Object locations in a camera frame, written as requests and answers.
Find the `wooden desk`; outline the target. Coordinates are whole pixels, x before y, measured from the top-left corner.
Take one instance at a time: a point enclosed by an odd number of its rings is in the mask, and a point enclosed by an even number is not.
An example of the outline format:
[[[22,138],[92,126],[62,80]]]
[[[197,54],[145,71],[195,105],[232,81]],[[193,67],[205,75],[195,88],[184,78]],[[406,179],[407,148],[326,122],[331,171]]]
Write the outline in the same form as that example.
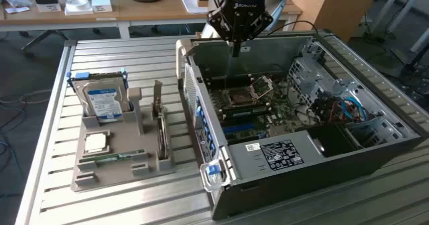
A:
[[[64,12],[40,13],[36,6],[30,6],[29,11],[8,14],[8,7],[6,3],[0,5],[0,32],[114,27],[120,38],[126,39],[130,26],[192,24],[207,20],[205,14],[185,11],[181,0],[155,3],[113,0],[110,12],[74,16],[66,16]]]

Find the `grey power supply unit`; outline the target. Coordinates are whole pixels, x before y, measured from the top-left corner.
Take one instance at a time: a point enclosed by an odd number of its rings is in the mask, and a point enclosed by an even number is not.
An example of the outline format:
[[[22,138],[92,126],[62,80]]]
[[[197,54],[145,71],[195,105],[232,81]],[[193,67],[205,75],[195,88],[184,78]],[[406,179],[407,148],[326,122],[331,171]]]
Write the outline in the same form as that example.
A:
[[[307,131],[227,146],[232,185],[239,185],[324,162]]]

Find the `graphics card with black fan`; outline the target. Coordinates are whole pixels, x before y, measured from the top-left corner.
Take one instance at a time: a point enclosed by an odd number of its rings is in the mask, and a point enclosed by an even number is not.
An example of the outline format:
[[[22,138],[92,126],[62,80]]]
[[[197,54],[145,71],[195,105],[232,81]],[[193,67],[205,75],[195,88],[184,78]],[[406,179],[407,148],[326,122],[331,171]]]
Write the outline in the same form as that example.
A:
[[[163,83],[159,80],[153,82],[153,95],[152,95],[152,120],[157,125],[157,160],[167,160],[169,158],[169,141],[167,134],[167,122],[164,115],[164,107],[161,105],[161,86]]]

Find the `perforated metal drive cage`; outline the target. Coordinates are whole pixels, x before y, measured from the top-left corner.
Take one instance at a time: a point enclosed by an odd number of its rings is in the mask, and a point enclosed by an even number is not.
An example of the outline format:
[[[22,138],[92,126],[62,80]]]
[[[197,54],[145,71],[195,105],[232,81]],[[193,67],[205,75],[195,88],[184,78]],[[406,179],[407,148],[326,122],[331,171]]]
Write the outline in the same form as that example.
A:
[[[299,100],[310,106],[314,100],[322,95],[338,96],[334,91],[336,79],[327,72],[324,67],[311,58],[295,58],[288,70],[288,78]]]

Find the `green RAM stick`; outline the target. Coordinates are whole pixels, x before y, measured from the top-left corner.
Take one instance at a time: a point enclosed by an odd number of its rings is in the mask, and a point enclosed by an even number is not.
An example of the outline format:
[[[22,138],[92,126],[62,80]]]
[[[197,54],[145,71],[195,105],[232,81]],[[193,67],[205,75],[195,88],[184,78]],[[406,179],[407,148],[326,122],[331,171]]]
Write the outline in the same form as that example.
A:
[[[108,154],[100,154],[100,155],[90,155],[88,157],[82,157],[78,159],[78,163],[82,162],[106,162],[106,161],[117,161],[117,160],[124,160],[130,158],[132,155],[144,153],[144,149],[128,151],[128,152],[121,152],[121,153],[108,153]]]

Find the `plain white box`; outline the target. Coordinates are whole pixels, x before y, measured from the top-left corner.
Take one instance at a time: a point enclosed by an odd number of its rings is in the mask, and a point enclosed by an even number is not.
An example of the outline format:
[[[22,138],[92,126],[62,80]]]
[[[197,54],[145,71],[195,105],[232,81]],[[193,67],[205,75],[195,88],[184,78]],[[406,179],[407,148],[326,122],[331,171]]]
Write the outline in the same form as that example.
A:
[[[112,12],[110,0],[90,0],[93,13]]]

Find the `metal socket cover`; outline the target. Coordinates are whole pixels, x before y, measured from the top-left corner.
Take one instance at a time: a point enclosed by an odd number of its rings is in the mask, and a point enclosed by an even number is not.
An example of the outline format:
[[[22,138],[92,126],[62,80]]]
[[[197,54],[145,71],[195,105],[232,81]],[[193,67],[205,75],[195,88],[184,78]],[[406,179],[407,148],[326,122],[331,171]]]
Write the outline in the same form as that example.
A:
[[[249,95],[255,100],[260,99],[269,91],[272,91],[272,89],[272,81],[264,75],[260,76],[248,86]]]

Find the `black open PC case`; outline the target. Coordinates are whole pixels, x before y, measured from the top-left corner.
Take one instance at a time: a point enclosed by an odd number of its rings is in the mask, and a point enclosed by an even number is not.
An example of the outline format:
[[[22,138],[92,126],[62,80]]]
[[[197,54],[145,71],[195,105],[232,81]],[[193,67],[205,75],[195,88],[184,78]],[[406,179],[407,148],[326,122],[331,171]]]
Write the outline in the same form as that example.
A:
[[[248,211],[358,181],[391,159],[429,141],[429,114],[334,36],[283,32],[245,41],[237,57],[219,38],[177,40],[176,77],[201,185],[211,217],[224,221]],[[288,78],[295,58],[314,59],[336,79],[338,96],[322,94],[307,106],[316,124],[300,127],[316,143],[324,162],[279,175],[232,185],[227,146],[208,89],[231,78],[265,74]],[[299,95],[292,88],[294,97]],[[403,135],[398,142],[367,148],[344,125],[386,118]]]

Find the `CPU socket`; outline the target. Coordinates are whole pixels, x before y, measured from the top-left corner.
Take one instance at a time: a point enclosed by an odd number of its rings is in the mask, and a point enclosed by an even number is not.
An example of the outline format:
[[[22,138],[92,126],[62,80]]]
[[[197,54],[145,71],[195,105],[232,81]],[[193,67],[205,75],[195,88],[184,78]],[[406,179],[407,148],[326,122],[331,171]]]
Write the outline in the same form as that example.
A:
[[[227,90],[228,106],[240,107],[257,103],[247,87],[236,87]]]

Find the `silver CPU chip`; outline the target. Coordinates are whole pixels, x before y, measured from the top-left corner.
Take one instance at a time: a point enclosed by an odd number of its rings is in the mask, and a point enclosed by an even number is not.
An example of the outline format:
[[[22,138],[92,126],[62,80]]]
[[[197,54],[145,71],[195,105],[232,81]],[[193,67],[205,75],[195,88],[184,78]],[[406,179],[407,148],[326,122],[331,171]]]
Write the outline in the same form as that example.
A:
[[[89,134],[85,137],[84,152],[96,153],[105,150],[106,135],[104,133]]]

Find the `white box with black top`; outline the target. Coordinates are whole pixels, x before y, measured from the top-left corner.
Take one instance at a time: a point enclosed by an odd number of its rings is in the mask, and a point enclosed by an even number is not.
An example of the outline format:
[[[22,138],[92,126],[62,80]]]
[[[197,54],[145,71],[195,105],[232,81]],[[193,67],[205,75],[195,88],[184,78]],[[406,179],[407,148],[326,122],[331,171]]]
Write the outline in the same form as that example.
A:
[[[61,11],[61,6],[58,0],[34,0],[38,12],[58,12]]]

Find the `white tape roll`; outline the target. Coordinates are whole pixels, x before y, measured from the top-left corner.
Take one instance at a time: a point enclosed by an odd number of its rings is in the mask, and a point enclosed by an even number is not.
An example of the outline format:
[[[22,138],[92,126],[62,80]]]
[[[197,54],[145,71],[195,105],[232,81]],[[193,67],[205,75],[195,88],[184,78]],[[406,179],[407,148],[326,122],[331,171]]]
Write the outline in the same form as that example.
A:
[[[66,0],[65,8],[70,11],[82,11],[90,7],[88,0]]]

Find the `silver metal disk bay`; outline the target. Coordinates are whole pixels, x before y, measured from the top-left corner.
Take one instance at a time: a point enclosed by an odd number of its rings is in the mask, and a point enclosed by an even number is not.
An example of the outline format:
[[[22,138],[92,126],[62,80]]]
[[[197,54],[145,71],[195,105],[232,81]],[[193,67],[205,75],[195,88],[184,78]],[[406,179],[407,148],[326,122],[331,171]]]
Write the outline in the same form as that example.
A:
[[[375,117],[359,123],[344,125],[348,133],[358,142],[359,147],[371,147],[387,142],[398,142],[403,135],[392,126],[391,122],[383,117]]]

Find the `long expansion slot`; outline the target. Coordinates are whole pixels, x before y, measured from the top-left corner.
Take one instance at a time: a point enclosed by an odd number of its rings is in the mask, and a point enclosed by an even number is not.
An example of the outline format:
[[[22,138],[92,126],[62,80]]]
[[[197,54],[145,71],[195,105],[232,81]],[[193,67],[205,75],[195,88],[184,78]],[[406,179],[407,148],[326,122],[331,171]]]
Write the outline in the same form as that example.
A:
[[[239,124],[239,125],[229,125],[221,128],[223,134],[228,135],[228,134],[233,134],[237,132],[243,132],[247,131],[249,129],[253,129],[255,125],[251,123],[245,123],[245,124]]]

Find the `grey plastic parts rack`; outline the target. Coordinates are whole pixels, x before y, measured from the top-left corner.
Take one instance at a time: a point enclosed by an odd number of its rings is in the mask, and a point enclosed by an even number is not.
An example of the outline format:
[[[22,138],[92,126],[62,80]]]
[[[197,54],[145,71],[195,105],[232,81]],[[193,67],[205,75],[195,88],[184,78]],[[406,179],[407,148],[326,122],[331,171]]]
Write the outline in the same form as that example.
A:
[[[141,93],[136,88],[128,89],[126,96],[132,102],[133,109],[122,113],[121,121],[98,124],[93,118],[81,118],[70,182],[70,189],[74,192],[94,190],[175,172],[168,125],[169,158],[159,161],[156,156],[159,146],[157,125],[156,121],[152,120],[152,105],[149,107],[137,107]],[[85,153],[85,137],[96,133],[106,135],[105,150],[96,153]],[[144,149],[145,152],[132,155],[130,158],[124,160],[78,163],[78,159],[90,155],[121,153],[139,149]]]

